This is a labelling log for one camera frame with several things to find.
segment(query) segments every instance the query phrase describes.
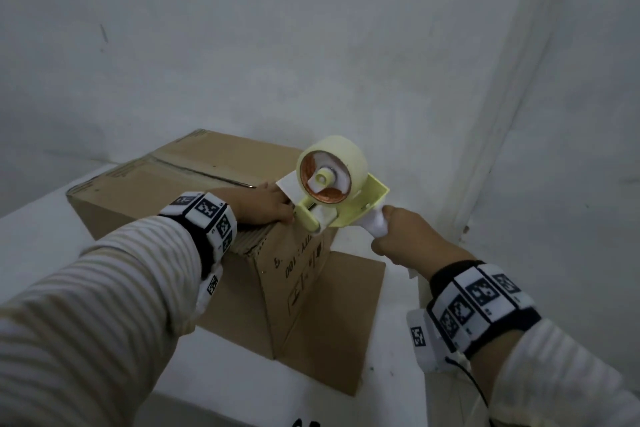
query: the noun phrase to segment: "hand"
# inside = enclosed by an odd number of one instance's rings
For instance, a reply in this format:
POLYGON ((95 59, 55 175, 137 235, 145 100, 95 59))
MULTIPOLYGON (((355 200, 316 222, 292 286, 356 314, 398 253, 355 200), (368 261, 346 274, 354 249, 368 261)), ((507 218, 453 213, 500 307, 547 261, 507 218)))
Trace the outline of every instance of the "hand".
POLYGON ((415 269, 430 280, 438 270, 454 262, 475 260, 467 250, 446 241, 418 213, 385 206, 387 235, 376 238, 371 249, 387 256, 396 265, 415 269))
POLYGON ((293 221, 293 208, 287 204, 289 198, 275 183, 265 182, 255 189, 217 187, 209 192, 231 206, 238 223, 266 225, 272 221, 293 221))

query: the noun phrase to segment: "cardboard box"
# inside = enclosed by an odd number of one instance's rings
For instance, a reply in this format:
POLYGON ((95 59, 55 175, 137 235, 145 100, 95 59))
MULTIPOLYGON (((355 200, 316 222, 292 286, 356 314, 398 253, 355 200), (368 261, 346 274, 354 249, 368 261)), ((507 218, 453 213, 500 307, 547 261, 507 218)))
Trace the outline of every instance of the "cardboard box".
MULTIPOLYGON (((71 188, 67 199, 98 239, 186 190, 278 180, 299 154, 196 130, 71 188)), ((329 229, 312 237, 295 224, 241 227, 198 326, 354 395, 385 265, 330 252, 334 236, 329 229)))

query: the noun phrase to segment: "left hand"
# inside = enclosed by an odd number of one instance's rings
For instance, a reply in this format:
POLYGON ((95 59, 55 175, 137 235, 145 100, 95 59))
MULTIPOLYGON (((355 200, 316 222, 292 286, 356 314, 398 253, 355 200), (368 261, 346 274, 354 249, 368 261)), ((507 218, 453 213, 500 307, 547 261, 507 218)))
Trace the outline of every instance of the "left hand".
POLYGON ((266 225, 272 221, 293 222, 293 207, 289 198, 276 183, 263 183, 255 189, 245 187, 217 187, 209 189, 227 202, 238 223, 266 225))

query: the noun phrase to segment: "white table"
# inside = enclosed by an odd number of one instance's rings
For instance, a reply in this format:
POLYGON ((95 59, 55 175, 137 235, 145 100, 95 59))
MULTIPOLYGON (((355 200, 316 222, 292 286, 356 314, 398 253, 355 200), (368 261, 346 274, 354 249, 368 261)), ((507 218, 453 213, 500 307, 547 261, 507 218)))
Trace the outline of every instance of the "white table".
MULTIPOLYGON (((65 191, 87 174, 0 220, 0 302, 76 259, 92 238, 65 191)), ((375 257, 362 229, 341 231, 334 250, 375 257)), ((302 418, 330 426, 426 426, 424 376, 405 315, 418 307, 417 282, 387 263, 355 398, 197 328, 180 340, 156 392, 252 426, 289 427, 302 418)))

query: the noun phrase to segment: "striped sleeve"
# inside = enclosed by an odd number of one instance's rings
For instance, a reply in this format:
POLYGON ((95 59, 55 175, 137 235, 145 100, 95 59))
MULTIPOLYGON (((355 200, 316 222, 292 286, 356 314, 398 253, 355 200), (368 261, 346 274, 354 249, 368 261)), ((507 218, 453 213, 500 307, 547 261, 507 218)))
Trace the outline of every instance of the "striped sleeve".
POLYGON ((189 233, 146 218, 0 307, 0 424, 130 425, 194 329, 200 272, 189 233))
POLYGON ((503 365, 490 414, 523 426, 628 427, 640 425, 640 400, 615 369, 543 319, 503 365))

